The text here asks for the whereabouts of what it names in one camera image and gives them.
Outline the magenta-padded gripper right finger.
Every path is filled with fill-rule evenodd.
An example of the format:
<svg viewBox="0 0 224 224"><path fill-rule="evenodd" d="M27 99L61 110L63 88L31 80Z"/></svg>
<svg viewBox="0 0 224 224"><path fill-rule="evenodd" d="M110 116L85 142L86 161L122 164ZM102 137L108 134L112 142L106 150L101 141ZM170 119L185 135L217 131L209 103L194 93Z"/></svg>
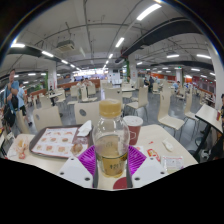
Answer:
<svg viewBox="0 0 224 224"><path fill-rule="evenodd" d="M147 157L133 146L129 147L126 171L128 188L140 188L167 175L155 157Z"/></svg>

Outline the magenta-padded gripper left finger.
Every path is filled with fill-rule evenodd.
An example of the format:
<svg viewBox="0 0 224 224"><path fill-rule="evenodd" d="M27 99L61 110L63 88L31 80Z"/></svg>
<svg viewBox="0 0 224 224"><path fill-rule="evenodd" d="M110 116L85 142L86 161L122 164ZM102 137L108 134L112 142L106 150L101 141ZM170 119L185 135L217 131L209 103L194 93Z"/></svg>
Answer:
<svg viewBox="0 0 224 224"><path fill-rule="evenodd" d="M84 188L98 186L98 168L95 147L91 146L79 156L71 156L57 175Z"/></svg>

